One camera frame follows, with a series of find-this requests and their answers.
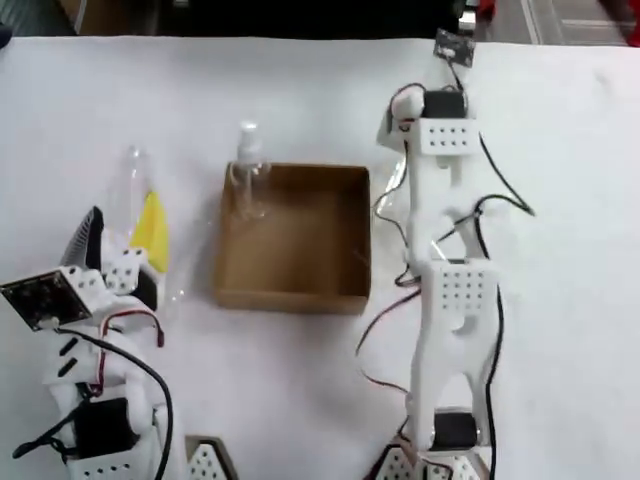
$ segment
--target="white paper surface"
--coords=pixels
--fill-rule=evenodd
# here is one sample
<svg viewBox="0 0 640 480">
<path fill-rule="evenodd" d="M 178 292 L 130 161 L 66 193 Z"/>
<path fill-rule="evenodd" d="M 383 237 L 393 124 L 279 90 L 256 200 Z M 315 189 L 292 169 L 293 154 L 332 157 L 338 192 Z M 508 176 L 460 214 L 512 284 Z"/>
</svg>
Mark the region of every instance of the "white paper surface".
<svg viewBox="0 0 640 480">
<path fill-rule="evenodd" d="M 54 265 L 124 149 L 144 147 L 179 260 L 172 293 L 185 291 L 166 347 L 146 353 L 185 430 L 222 437 L 242 479 L 362 478 L 404 410 L 358 374 L 353 350 L 403 293 L 391 283 L 401 265 L 375 252 L 358 319 L 221 311 L 207 293 L 214 212 L 244 119 L 260 123 L 273 161 L 363 164 L 382 185 L 397 160 L 375 145 L 390 95 L 449 81 L 431 51 L 416 40 L 14 39 L 0 52 L 0 281 Z M 496 162 L 538 212 L 486 221 L 509 278 L 498 478 L 622 478 L 640 454 L 638 78 L 631 49 L 492 44 L 466 76 Z M 477 182 L 500 188 L 488 165 Z M 372 374 L 408 383 L 419 311 L 402 307 L 372 334 Z M 46 449 L 10 459 L 56 411 L 42 339 L 4 300 L 0 315 L 0 478 L 66 478 Z"/>
</svg>

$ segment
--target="plastic bottle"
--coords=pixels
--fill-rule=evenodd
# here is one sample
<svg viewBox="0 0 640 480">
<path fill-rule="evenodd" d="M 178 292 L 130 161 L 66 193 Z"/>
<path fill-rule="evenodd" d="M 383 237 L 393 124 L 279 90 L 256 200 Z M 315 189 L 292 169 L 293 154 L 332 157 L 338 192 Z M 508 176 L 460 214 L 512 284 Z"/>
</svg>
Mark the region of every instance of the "plastic bottle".
<svg viewBox="0 0 640 480">
<path fill-rule="evenodd" d="M 245 219 L 267 214 L 263 193 L 267 188 L 271 164 L 262 152 L 258 126 L 254 122 L 240 125 L 236 160 L 231 164 L 231 182 L 235 189 L 236 210 Z"/>
</svg>

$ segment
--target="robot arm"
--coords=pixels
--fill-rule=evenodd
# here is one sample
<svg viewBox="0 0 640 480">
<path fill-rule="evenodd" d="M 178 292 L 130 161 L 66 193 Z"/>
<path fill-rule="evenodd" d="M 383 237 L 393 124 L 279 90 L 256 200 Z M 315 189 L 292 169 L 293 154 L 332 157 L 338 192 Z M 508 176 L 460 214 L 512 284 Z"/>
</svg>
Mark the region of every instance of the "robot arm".
<svg viewBox="0 0 640 480">
<path fill-rule="evenodd" d="M 407 159 L 407 258 L 414 276 L 422 278 L 407 412 L 410 439 L 423 458 L 490 442 L 485 386 L 498 335 L 497 277 L 475 231 L 461 221 L 478 199 L 468 177 L 480 152 L 477 126 L 466 118 L 464 102 L 461 92 L 410 85 L 394 96 L 378 136 L 389 148 L 404 146 Z M 443 216 L 459 223 L 463 258 L 446 259 L 433 248 L 433 229 Z M 460 373 L 471 387 L 472 412 L 438 410 L 443 389 Z"/>
</svg>

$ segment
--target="open box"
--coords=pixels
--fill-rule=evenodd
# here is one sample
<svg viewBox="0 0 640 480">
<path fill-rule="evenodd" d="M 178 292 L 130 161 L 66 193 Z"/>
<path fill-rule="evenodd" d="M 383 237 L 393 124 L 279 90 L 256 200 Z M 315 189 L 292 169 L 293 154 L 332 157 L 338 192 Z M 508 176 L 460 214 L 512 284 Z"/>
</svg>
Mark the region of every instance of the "open box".
<svg viewBox="0 0 640 480">
<path fill-rule="evenodd" d="M 371 289 L 369 172 L 273 164 L 267 215 L 242 220 L 229 176 L 213 290 L 226 308 L 359 314 Z"/>
</svg>

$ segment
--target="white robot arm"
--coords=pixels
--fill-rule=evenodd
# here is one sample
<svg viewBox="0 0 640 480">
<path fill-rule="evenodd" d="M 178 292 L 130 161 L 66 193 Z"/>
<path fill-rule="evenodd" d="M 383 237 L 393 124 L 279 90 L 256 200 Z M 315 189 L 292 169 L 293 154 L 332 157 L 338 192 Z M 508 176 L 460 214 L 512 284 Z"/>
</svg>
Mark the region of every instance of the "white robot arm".
<svg viewBox="0 0 640 480">
<path fill-rule="evenodd" d="M 165 232 L 157 207 L 148 207 L 155 201 L 147 201 L 138 240 L 134 234 L 131 243 L 114 241 L 94 207 L 62 266 L 1 287 L 27 324 L 49 337 L 44 383 L 60 416 L 56 426 L 18 447 L 14 458 L 51 445 L 71 479 L 188 478 L 168 387 L 133 340 L 134 332 L 153 327 L 158 347 L 164 343 L 155 310 L 163 296 Z M 60 328 L 67 324 L 73 328 Z M 149 375 L 162 397 L 153 395 Z"/>
<path fill-rule="evenodd" d="M 476 230 L 466 222 L 478 195 L 469 185 L 481 153 L 475 120 L 466 118 L 460 91 L 427 92 L 410 84 L 393 97 L 378 142 L 404 150 L 410 183 L 407 261 L 422 285 L 422 320 L 407 396 L 409 437 L 423 459 L 491 444 L 487 384 L 499 322 L 497 276 Z M 462 258 L 444 258 L 435 228 L 442 217 L 456 225 Z M 438 410 L 448 381 L 463 374 L 471 412 Z"/>
</svg>

